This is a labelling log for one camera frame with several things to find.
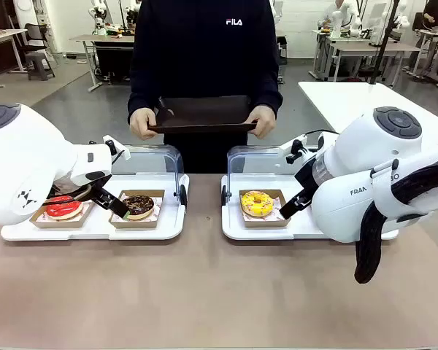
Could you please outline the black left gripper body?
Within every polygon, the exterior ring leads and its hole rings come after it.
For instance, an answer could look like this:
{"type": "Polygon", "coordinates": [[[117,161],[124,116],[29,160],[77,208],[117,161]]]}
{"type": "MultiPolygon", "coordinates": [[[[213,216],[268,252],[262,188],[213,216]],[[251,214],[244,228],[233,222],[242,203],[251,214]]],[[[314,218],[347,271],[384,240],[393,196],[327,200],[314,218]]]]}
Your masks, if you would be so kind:
{"type": "Polygon", "coordinates": [[[82,194],[83,201],[108,201],[111,197],[105,189],[104,185],[110,180],[110,176],[105,176],[91,182],[88,186],[89,190],[85,190],[82,194]]]}

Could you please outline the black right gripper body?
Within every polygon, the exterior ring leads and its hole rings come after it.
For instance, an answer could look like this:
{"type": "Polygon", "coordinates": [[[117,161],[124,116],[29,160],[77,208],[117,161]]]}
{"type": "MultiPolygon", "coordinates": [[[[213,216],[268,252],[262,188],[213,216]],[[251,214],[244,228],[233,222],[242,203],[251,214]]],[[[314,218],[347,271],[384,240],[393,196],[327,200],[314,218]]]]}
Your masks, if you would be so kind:
{"type": "Polygon", "coordinates": [[[315,160],[316,157],[312,156],[309,160],[304,162],[294,176],[296,181],[302,186],[302,191],[306,194],[314,194],[318,188],[318,184],[312,174],[315,160]]]}

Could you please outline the person's left hand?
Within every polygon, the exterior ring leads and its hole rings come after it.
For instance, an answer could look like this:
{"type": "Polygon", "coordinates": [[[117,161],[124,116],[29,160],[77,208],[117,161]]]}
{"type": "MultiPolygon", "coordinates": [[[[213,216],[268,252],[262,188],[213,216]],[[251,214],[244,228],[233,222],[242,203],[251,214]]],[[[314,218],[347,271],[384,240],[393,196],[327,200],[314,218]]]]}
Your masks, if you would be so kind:
{"type": "Polygon", "coordinates": [[[259,105],[251,111],[245,123],[255,123],[255,128],[250,133],[258,139],[263,139],[274,130],[276,115],[270,107],[259,105]]]}

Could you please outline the person's right hand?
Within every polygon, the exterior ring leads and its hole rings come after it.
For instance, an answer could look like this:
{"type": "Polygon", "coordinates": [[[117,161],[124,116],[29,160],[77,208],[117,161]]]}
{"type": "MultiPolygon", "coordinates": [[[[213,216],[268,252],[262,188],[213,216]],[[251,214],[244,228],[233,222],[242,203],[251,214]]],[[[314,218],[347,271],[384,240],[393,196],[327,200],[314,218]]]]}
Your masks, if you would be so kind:
{"type": "Polygon", "coordinates": [[[131,132],[145,141],[156,137],[158,134],[149,129],[156,126],[155,113],[149,108],[140,108],[130,116],[129,126],[131,132]]]}

